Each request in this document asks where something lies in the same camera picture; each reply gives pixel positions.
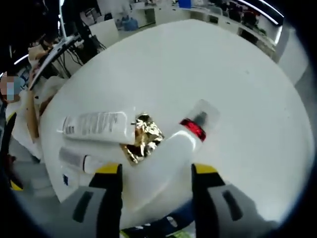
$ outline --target cable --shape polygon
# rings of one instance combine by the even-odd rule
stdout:
[[[77,58],[78,62],[80,62],[81,60],[80,60],[80,57],[78,56],[77,52],[76,52],[76,51],[74,51],[74,52],[73,52],[73,54],[74,54],[74,55],[75,55],[75,57]]]
[[[62,61],[61,58],[58,58],[58,59],[57,59],[57,62],[59,63],[59,65],[61,66],[61,68],[64,70],[65,74],[67,74],[67,73],[66,73],[66,70],[65,70],[65,68],[64,68],[64,66],[63,66],[63,64],[62,64],[61,61]]]
[[[63,53],[63,65],[64,65],[64,68],[65,68],[65,72],[66,74],[68,74],[68,77],[70,78],[71,77],[71,74],[70,72],[68,71],[68,69],[66,68],[66,65],[65,65],[65,52]]]
[[[107,49],[107,47],[104,46],[104,44],[101,43],[101,42],[98,40],[98,38],[97,38],[96,35],[93,35],[92,38],[96,41],[96,43],[99,45],[100,48],[102,48],[102,49],[104,49],[104,50]]]
[[[72,53],[71,51],[67,51],[67,52],[70,54],[71,59],[72,59],[75,63],[77,63],[77,64],[83,66],[79,61],[76,61],[76,60],[74,59],[73,53]]]
[[[93,35],[93,34],[91,33],[91,30],[90,30],[89,26],[88,26],[82,19],[81,19],[81,21],[82,21],[82,23],[86,26],[86,28],[87,28],[88,32],[90,33],[90,35]]]

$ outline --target desk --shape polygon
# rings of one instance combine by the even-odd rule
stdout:
[[[133,173],[116,144],[66,140],[56,130],[67,115],[136,106],[165,135],[205,99],[221,115],[217,130],[193,161],[215,166],[254,200],[266,220],[283,221],[296,202],[314,158],[303,103],[283,71],[256,46],[197,20],[163,24],[120,41],[81,67],[55,95],[41,119],[41,141],[60,201],[76,188],[63,184],[61,146],[102,155]],[[148,206],[124,208],[121,228],[168,214],[191,197],[190,168]],[[91,177],[81,176],[88,184]]]
[[[146,9],[154,9],[155,12],[155,21],[156,25],[169,23],[173,21],[180,21],[180,20],[187,20],[192,18],[191,13],[199,13],[203,17],[201,20],[209,22],[209,17],[215,17],[218,21],[218,26],[220,26],[223,29],[226,29],[234,34],[238,34],[240,29],[246,30],[250,34],[257,37],[263,44],[266,45],[270,49],[270,51],[275,52],[275,45],[276,43],[266,37],[261,35],[259,32],[256,32],[255,30],[251,30],[250,28],[246,27],[245,25],[241,24],[240,22],[234,21],[230,19],[229,17],[226,17],[222,14],[222,10],[219,7],[216,6],[208,6],[208,7],[196,7],[193,6],[191,8],[180,8],[178,5],[163,5],[163,6],[145,6],[145,7],[137,7],[134,8],[131,12],[136,12],[140,10],[146,10]]]

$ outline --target person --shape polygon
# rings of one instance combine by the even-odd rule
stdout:
[[[53,44],[45,41],[45,35],[41,36],[37,41],[33,42],[28,48],[28,60],[31,67],[35,67],[39,60],[47,55],[52,49]]]
[[[5,117],[16,113],[12,137],[35,156],[38,160],[43,158],[41,142],[39,140],[39,123],[43,112],[57,91],[66,82],[66,79],[52,76],[41,79],[32,91],[29,90],[38,66],[34,67],[29,76],[28,87],[21,87],[24,80],[19,77],[2,77],[0,82],[1,94],[7,103]]]

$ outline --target white cabinet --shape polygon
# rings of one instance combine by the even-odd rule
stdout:
[[[156,7],[155,22],[157,25],[173,21],[190,19],[190,11],[172,7]]]
[[[144,9],[134,9],[130,12],[130,16],[138,21],[139,28],[148,24]]]

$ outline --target gold foil wrapper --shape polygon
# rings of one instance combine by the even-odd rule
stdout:
[[[164,136],[153,119],[142,113],[136,116],[135,144],[123,145],[121,148],[131,165],[137,165],[148,157],[164,140]]]

